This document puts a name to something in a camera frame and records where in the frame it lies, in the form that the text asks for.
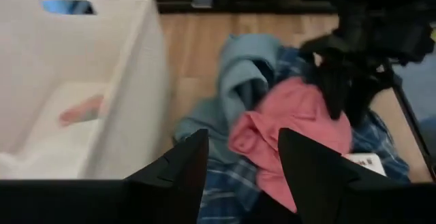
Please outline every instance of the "light blue cloth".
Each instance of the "light blue cloth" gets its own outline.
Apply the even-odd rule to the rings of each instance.
[[[265,34],[230,36],[221,51],[217,96],[202,100],[178,124],[174,139],[183,141],[199,129],[209,132],[209,159],[235,163],[228,147],[230,128],[265,96],[274,84],[281,45]]]

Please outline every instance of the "wooden floor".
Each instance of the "wooden floor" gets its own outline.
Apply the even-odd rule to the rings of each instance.
[[[161,15],[160,20],[172,77],[168,135],[174,131],[176,122],[201,98],[215,94],[219,51],[229,34],[270,33],[286,46],[299,47],[304,41],[331,31],[338,22],[336,16],[268,14],[166,14]],[[374,102],[373,108],[389,128],[395,128],[391,132],[400,156],[411,168],[411,180],[431,181],[394,93],[390,91],[379,96],[384,96],[377,98],[384,101]],[[169,137],[164,150],[171,147]]]

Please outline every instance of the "white laundry basket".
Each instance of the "white laundry basket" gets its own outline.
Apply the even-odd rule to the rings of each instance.
[[[0,178],[124,178],[161,152],[170,89],[154,1],[87,0],[94,15],[50,13],[42,1],[0,0]],[[96,93],[103,112],[62,172],[71,149],[38,142]],[[35,150],[60,153],[14,175]]]

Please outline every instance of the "clothing tag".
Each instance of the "clothing tag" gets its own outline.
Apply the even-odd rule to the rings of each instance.
[[[375,153],[351,153],[344,155],[344,157],[350,161],[353,161],[354,163],[357,163],[358,165],[365,167],[368,170],[372,170],[378,174],[386,176],[382,161]]]

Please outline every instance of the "pink shirt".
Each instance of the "pink shirt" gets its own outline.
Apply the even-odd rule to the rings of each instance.
[[[342,154],[350,150],[352,129],[344,113],[333,121],[320,90],[301,78],[279,83],[256,111],[245,112],[234,125],[229,149],[259,167],[259,188],[296,212],[277,148],[280,128],[290,128]]]

